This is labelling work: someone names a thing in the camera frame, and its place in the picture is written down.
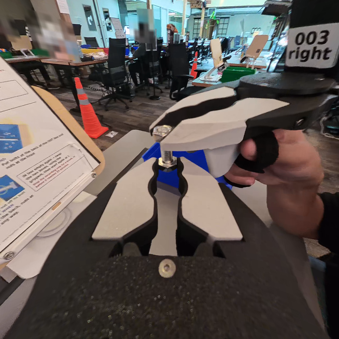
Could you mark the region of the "green plastic bin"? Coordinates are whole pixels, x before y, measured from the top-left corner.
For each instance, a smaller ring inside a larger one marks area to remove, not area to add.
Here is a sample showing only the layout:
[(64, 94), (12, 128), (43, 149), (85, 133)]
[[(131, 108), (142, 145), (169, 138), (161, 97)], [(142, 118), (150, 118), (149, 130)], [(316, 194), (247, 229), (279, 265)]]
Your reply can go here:
[(237, 67), (237, 66), (228, 66), (223, 70), (220, 82), (232, 82), (239, 80), (243, 76), (256, 74), (256, 69), (246, 68), (246, 67)]

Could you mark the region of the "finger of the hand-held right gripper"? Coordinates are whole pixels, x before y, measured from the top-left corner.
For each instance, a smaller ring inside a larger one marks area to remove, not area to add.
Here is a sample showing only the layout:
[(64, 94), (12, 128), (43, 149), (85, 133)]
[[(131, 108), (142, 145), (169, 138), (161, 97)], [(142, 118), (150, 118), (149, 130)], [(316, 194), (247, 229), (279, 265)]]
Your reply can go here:
[(168, 108), (149, 127), (150, 134), (156, 126), (176, 127), (180, 122), (203, 116), (212, 111), (230, 107), (237, 101), (237, 95), (231, 87), (206, 88), (190, 95)]
[(289, 105), (277, 99), (246, 98), (232, 106), (184, 120), (160, 142), (161, 151), (204, 150), (209, 172), (214, 178), (226, 174), (243, 140), (246, 121)]

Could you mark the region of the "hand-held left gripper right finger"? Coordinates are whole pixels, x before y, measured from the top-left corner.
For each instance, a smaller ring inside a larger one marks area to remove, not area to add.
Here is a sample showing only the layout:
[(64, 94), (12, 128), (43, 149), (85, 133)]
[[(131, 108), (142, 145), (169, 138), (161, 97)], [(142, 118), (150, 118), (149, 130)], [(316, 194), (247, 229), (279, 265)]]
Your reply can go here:
[(216, 243), (242, 241), (243, 234), (224, 195), (231, 190), (185, 157), (177, 159), (177, 175), (181, 194), (176, 229), (178, 256), (193, 256), (203, 243), (218, 253)]

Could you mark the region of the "wooden-topped table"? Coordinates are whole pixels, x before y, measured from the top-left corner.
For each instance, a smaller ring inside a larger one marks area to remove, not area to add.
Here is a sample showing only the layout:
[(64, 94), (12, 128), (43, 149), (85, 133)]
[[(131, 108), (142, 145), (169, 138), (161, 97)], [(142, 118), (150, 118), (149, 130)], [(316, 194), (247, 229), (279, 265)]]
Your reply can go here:
[(72, 67), (84, 67), (84, 66), (92, 66), (92, 65), (99, 65), (99, 64), (105, 64), (108, 62), (108, 57), (100, 58), (100, 59), (94, 59), (89, 61), (65, 61), (65, 60), (58, 60), (58, 59), (52, 59), (49, 57), (40, 57), (40, 56), (32, 56), (32, 57), (12, 57), (4, 59), (1, 57), (2, 61), (6, 61), (8, 64), (22, 64), (22, 63), (28, 63), (28, 62), (39, 62), (41, 64), (46, 65), (52, 65), (52, 66), (60, 66), (61, 69), (65, 70), (71, 70)]

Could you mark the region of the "black office chair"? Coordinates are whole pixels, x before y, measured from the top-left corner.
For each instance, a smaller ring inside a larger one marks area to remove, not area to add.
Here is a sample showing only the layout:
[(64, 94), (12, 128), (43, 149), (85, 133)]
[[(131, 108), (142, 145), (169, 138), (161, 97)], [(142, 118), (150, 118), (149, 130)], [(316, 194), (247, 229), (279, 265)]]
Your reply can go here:
[(101, 76), (101, 83), (110, 92), (98, 101), (98, 104), (101, 104), (103, 100), (106, 100), (105, 111), (108, 111), (111, 101), (120, 101), (126, 109), (129, 109), (124, 100), (132, 102), (134, 98), (125, 64), (125, 47), (125, 39), (109, 38), (108, 68), (106, 73)]
[(189, 73), (189, 62), (185, 44), (169, 44), (170, 69), (172, 84), (170, 87), (170, 99), (180, 101), (189, 96), (192, 91), (187, 89), (189, 80), (193, 76)]

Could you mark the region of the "blue plastic bin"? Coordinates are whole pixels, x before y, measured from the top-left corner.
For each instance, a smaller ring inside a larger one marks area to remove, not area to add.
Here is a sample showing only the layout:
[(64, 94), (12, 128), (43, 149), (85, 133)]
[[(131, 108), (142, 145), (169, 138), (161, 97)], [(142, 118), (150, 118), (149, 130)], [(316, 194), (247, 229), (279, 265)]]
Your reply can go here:
[[(156, 142), (142, 155), (142, 159), (144, 161), (147, 161), (150, 158), (160, 158), (160, 156), (160, 144)], [(198, 150), (191, 153), (186, 151), (174, 151), (173, 156), (177, 158), (184, 157), (189, 161), (195, 163), (197, 166), (203, 168), (205, 171), (209, 172), (203, 150)], [(168, 184), (172, 187), (179, 188), (179, 178), (177, 176), (177, 170), (174, 170), (170, 173), (164, 173), (160, 171), (158, 174), (158, 181), (164, 184)]]

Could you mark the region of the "green hanging plant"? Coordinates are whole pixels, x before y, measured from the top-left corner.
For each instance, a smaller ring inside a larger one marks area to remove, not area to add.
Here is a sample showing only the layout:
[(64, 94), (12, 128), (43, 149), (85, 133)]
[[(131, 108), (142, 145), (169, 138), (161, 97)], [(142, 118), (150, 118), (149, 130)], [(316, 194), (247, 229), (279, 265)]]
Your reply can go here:
[(214, 8), (214, 10), (208, 15), (209, 17), (206, 21), (205, 29), (208, 30), (211, 28), (213, 31), (214, 28), (217, 27), (219, 24), (219, 18), (216, 17), (216, 9)]

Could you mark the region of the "wooden board stand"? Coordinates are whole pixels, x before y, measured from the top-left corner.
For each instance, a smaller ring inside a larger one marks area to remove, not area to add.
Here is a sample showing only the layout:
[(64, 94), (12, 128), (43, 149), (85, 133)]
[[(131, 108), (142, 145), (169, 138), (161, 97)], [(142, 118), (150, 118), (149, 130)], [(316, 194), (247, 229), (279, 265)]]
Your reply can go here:
[(228, 66), (228, 58), (223, 56), (220, 39), (210, 40), (210, 51), (213, 59), (214, 69), (222, 73)]

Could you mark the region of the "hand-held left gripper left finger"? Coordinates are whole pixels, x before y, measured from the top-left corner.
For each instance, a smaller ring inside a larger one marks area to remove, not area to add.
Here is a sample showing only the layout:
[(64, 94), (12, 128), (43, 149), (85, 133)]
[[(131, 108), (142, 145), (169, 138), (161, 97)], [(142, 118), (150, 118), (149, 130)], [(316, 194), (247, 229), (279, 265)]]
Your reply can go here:
[(121, 245), (135, 243), (141, 254), (148, 256), (158, 232), (158, 174), (158, 158), (150, 158), (121, 177), (92, 239), (113, 240)]

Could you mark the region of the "white board stand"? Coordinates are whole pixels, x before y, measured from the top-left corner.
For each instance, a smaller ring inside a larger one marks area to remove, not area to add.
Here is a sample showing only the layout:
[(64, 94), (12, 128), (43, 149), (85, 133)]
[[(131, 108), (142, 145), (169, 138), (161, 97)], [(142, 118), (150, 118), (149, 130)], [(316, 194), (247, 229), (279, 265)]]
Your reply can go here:
[(69, 231), (78, 217), (95, 200), (97, 196), (82, 192), (68, 206), (60, 211), (51, 222), (47, 224), (24, 248), (1, 269), (1, 278), (5, 282), (11, 282), (15, 277), (23, 280), (38, 276), (44, 266), (49, 265), (50, 257), (56, 252), (58, 262), (62, 252), (72, 248), (78, 235), (71, 235), (69, 241), (64, 240), (69, 237)]

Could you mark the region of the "wooden-edged table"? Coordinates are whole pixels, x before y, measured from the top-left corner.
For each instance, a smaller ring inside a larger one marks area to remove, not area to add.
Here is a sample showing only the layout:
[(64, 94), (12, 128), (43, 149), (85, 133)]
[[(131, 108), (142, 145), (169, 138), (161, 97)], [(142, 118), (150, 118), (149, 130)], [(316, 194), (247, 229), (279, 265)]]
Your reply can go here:
[[(231, 55), (231, 58), (228, 60), (228, 63), (230, 66), (246, 68), (245, 62), (240, 63), (239, 54), (236, 55), (235, 52), (232, 52), (230, 55)], [(271, 56), (272, 56), (271, 52), (262, 51), (259, 57), (257, 57), (257, 59), (254, 61), (254, 69), (265, 70), (269, 64)], [(220, 83), (221, 81), (211, 82), (211, 81), (205, 80), (204, 73), (202, 73), (198, 78), (192, 81), (192, 85), (196, 87), (210, 87), (210, 86), (220, 84)]]

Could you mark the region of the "silver hex bolt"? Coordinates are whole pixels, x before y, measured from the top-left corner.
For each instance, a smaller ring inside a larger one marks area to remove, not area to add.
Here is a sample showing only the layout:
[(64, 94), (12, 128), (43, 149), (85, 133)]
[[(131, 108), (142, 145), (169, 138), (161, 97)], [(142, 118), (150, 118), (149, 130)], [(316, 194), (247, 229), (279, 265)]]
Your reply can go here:
[[(171, 131), (172, 126), (169, 125), (155, 126), (152, 133), (154, 141), (160, 143)], [(162, 146), (160, 146), (160, 152), (161, 158), (165, 161), (171, 161), (174, 158), (172, 151), (163, 150)]]

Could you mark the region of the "person's right hand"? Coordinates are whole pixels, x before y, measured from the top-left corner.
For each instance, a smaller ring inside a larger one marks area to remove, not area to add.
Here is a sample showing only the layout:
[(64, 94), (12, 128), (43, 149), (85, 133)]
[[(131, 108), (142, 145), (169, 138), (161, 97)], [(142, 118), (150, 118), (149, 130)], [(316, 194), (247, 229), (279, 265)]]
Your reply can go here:
[(279, 200), (296, 200), (308, 204), (317, 196), (323, 180), (323, 168), (315, 147), (300, 130), (274, 130), (279, 145), (276, 162), (264, 169), (263, 174), (249, 172), (233, 164), (225, 174), (232, 183), (253, 185), (256, 181), (267, 186), (267, 196), (277, 196)]

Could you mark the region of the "black wall poster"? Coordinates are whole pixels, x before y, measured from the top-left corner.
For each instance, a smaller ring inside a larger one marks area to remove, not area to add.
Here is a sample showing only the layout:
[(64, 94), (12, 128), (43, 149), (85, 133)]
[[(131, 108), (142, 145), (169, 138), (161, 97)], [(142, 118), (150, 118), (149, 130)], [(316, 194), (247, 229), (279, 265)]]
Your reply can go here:
[(83, 5), (83, 9), (84, 9), (84, 14), (85, 14), (85, 18), (86, 18), (89, 31), (96, 32), (97, 29), (96, 29), (95, 19), (94, 19), (91, 6)]

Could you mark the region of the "person's right forearm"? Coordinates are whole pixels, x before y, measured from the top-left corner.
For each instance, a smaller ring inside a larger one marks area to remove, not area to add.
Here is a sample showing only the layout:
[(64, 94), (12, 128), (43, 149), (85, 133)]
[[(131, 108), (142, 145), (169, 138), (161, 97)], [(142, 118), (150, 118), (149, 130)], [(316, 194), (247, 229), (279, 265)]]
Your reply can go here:
[(297, 190), (267, 190), (269, 214), (276, 225), (302, 238), (316, 239), (331, 252), (326, 262), (325, 293), (329, 335), (338, 338), (339, 195)]

